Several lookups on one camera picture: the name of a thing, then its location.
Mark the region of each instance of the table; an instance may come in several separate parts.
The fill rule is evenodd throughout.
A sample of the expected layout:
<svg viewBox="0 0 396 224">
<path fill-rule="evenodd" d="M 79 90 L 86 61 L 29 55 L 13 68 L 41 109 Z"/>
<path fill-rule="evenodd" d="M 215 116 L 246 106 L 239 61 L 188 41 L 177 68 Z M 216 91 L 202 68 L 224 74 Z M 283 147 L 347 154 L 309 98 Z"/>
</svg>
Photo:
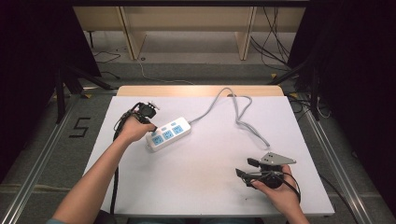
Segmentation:
<svg viewBox="0 0 396 224">
<path fill-rule="evenodd" d="M 175 113 L 191 119 L 201 115 L 223 86 L 131 86 L 121 87 L 106 113 L 86 171 L 112 141 L 114 123 L 137 101 L 153 100 L 162 107 L 151 121 L 164 125 Z M 120 162 L 120 182 L 115 213 L 128 217 L 269 217 L 279 213 L 259 191 L 247 188 L 235 168 L 254 172 L 247 158 L 259 159 L 266 152 L 297 160 L 291 166 L 302 189 L 302 208 L 308 216 L 334 213 L 315 165 L 291 111 L 278 86 L 230 86 L 236 95 L 250 95 L 253 104 L 243 121 L 272 144 L 271 148 L 233 124 L 226 113 L 231 99 L 221 97 L 213 112 L 192 125 L 192 132 L 156 153 L 147 152 L 146 140 L 130 145 Z M 247 100 L 239 97 L 243 106 Z M 108 211 L 112 186 L 102 209 Z"/>
</svg>

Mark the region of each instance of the power strip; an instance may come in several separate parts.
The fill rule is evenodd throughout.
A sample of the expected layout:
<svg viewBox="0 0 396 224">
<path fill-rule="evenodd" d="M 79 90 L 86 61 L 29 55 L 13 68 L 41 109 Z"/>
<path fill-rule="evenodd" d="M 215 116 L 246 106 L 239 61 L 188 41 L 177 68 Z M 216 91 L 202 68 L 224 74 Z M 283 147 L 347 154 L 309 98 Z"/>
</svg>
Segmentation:
<svg viewBox="0 0 396 224">
<path fill-rule="evenodd" d="M 146 134 L 147 148 L 151 151 L 158 151 L 191 132 L 190 124 L 184 118 L 175 119 L 160 128 L 154 133 Z"/>
</svg>

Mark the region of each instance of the floor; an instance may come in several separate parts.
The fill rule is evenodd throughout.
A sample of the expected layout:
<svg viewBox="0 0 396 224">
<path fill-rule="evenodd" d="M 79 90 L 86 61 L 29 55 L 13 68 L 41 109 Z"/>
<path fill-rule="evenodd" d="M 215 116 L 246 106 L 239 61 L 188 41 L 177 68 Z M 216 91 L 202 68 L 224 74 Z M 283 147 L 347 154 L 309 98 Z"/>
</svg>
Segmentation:
<svg viewBox="0 0 396 224">
<path fill-rule="evenodd" d="M 253 37 L 263 43 L 268 34 L 257 33 Z M 270 80 L 272 76 L 281 75 L 284 71 L 267 67 L 266 72 L 262 72 L 263 62 L 271 64 L 272 67 L 279 67 L 280 62 L 271 59 L 264 59 L 254 48 L 250 46 L 247 60 L 240 61 L 237 53 L 237 46 L 232 33 L 195 33 L 195 32 L 152 32 L 146 37 L 142 52 L 138 61 L 131 61 L 125 47 L 125 40 L 119 32 L 93 32 L 93 55 L 98 62 L 98 66 L 103 71 L 103 79 L 119 85 L 120 83 L 139 84 L 137 78 L 128 77 L 129 73 L 123 67 L 133 65 L 140 78 L 147 83 L 151 76 L 158 75 L 161 79 L 165 77 L 190 79 L 183 74 L 181 68 L 203 68 L 216 67 L 219 71 L 230 73 L 235 69 L 246 68 L 252 73 L 257 72 L 258 76 Z M 279 34 L 280 40 L 286 49 L 290 49 L 294 34 Z M 276 40 L 270 38 L 266 48 L 277 57 L 279 54 Z M 178 70 L 169 69 L 170 66 L 180 68 Z M 199 79 L 193 82 L 200 84 Z M 21 192 L 23 184 L 26 183 L 30 172 L 36 167 L 37 158 L 41 156 L 43 148 L 48 146 L 49 138 L 57 143 L 56 148 L 46 158 L 39 178 L 31 188 L 31 192 L 26 201 L 21 202 L 20 214 L 17 223 L 39 223 L 45 222 L 53 213 L 57 204 L 62 200 L 67 191 L 81 177 L 83 168 L 90 157 L 90 150 L 94 145 L 101 121 L 106 113 L 106 107 L 115 92 L 103 92 L 89 82 L 81 80 L 86 88 L 84 98 L 71 95 L 67 99 L 68 109 L 73 111 L 64 127 L 59 131 L 59 136 L 53 136 L 53 130 L 59 128 L 54 126 L 56 120 L 56 99 L 49 101 L 48 108 L 43 114 L 40 125 L 37 126 L 35 134 L 31 137 L 26 150 L 15 162 L 6 179 L 0 186 L 0 214 L 6 214 L 11 203 L 15 203 L 15 198 Z M 293 79 L 281 84 L 281 88 L 286 91 L 293 91 Z M 300 109 L 300 105 L 290 103 L 295 110 Z M 340 189 L 341 194 L 347 197 L 352 211 L 358 217 L 360 223 L 396 223 L 394 216 L 384 204 L 381 196 L 371 183 L 364 169 L 359 163 L 359 159 L 353 157 L 352 150 L 347 140 L 343 136 L 342 130 L 338 127 L 333 118 L 326 119 L 329 111 L 323 111 L 320 122 L 314 122 L 310 113 L 304 111 L 296 113 L 304 139 L 311 152 L 311 156 L 317 166 L 318 172 Z M 90 127 L 85 138 L 70 139 L 74 134 L 74 120 L 81 117 L 90 117 L 83 120 L 83 125 Z M 315 129 L 323 129 L 323 132 L 315 132 Z M 311 217 L 311 223 L 353 223 L 352 215 L 336 191 L 323 182 L 333 203 L 335 214 L 331 217 Z M 124 217 L 118 217 L 120 223 L 125 221 Z M 282 217 L 265 217 L 265 223 L 284 223 Z"/>
</svg>

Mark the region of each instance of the power strip switch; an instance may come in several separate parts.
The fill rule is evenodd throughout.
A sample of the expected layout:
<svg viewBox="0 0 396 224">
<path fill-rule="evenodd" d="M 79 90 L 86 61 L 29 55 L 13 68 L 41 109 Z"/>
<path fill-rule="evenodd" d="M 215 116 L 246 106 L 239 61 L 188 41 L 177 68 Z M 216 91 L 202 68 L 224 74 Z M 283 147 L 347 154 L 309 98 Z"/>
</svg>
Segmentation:
<svg viewBox="0 0 396 224">
<path fill-rule="evenodd" d="M 156 152 L 176 142 L 190 132 L 191 126 L 184 118 L 175 119 L 157 128 L 157 131 L 154 133 L 146 134 L 147 148 L 150 151 Z"/>
</svg>

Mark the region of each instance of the person's right hand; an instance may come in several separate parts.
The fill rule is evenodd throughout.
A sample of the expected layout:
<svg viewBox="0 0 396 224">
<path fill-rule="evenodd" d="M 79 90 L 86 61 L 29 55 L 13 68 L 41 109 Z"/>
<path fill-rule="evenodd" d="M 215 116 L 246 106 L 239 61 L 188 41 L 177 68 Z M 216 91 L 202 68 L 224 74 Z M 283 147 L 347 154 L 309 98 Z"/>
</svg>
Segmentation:
<svg viewBox="0 0 396 224">
<path fill-rule="evenodd" d="M 291 169 L 288 165 L 282 166 L 282 172 L 291 175 Z M 284 175 L 285 181 L 296 188 L 296 183 L 289 175 Z M 251 184 L 267 195 L 274 207 L 288 219 L 289 223 L 308 223 L 297 195 L 289 186 L 282 184 L 277 189 L 270 189 L 258 180 L 252 180 Z"/>
</svg>

